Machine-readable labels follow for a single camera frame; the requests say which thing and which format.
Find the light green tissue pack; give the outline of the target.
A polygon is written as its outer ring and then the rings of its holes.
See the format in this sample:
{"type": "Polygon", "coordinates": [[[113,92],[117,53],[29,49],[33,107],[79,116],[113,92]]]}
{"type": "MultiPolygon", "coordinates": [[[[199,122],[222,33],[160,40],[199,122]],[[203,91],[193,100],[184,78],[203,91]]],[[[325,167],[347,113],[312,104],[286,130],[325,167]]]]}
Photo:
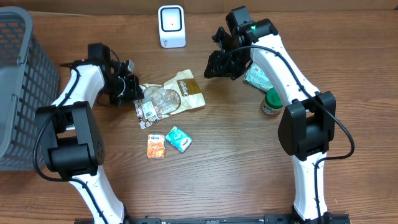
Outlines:
{"type": "Polygon", "coordinates": [[[253,63],[246,71],[244,79],[263,92],[268,92],[273,85],[271,81],[268,79],[267,75],[264,71],[257,65],[253,63]]]}

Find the beige brown snack pouch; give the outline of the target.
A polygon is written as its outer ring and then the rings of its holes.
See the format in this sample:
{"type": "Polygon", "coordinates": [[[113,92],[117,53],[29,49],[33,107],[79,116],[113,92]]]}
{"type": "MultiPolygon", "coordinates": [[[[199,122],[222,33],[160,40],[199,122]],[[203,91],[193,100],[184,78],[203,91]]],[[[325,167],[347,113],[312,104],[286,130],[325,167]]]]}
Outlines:
{"type": "Polygon", "coordinates": [[[178,72],[162,85],[145,83],[140,86],[144,98],[136,100],[137,119],[141,129],[160,120],[205,106],[205,99],[191,70],[178,72]]]}

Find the orange tissue pack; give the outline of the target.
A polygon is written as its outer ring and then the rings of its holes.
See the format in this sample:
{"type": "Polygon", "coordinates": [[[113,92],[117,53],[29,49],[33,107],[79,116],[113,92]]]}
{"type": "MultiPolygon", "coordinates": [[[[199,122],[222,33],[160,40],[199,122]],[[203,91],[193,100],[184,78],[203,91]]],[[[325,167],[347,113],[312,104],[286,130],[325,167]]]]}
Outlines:
{"type": "Polygon", "coordinates": [[[163,134],[149,134],[147,138],[147,157],[149,159],[164,159],[165,152],[165,136],[163,134]]]}

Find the green lid jar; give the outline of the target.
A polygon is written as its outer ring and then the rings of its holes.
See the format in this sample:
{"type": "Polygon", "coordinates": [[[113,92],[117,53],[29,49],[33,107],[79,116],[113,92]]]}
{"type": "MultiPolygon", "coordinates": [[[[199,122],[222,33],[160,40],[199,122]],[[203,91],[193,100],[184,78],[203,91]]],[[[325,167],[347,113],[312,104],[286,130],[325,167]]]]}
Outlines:
{"type": "Polygon", "coordinates": [[[283,103],[274,87],[270,88],[261,103],[261,109],[266,114],[278,114],[283,108],[283,103]]]}

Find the teal tissue pack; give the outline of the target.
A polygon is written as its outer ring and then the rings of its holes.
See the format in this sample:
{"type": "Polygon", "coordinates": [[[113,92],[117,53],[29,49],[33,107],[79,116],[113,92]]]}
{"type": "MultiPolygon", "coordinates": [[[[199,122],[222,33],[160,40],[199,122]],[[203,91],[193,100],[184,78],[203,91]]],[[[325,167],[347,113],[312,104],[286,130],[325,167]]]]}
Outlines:
{"type": "Polygon", "coordinates": [[[181,153],[184,153],[193,142],[189,135],[176,126],[169,131],[165,139],[181,153]]]}

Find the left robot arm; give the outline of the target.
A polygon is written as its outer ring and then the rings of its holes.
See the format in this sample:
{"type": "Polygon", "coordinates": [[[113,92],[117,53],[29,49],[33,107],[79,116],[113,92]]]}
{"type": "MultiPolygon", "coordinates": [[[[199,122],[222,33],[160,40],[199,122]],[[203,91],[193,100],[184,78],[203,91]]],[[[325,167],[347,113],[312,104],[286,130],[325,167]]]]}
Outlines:
{"type": "Polygon", "coordinates": [[[93,218],[90,223],[130,223],[128,212],[105,174],[104,142],[92,112],[105,93],[112,105],[144,98],[132,60],[112,59],[102,43],[88,45],[88,57],[65,63],[70,80],[49,106],[35,112],[40,129],[32,163],[36,172],[52,182],[68,182],[77,189],[93,218]]]}

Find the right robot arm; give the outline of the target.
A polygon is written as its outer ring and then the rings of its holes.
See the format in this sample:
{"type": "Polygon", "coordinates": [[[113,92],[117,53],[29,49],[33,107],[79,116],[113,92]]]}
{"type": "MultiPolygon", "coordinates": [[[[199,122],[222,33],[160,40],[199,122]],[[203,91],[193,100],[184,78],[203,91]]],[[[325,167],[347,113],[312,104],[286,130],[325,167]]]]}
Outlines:
{"type": "Polygon", "coordinates": [[[323,192],[323,170],[329,143],[334,138],[336,101],[321,93],[299,70],[269,19],[252,20],[246,7],[226,16],[228,31],[220,27],[212,37],[219,45],[208,59],[205,78],[240,77],[247,63],[257,64],[268,76],[284,112],[278,137],[294,165],[293,223],[336,223],[328,212],[323,192]]]}

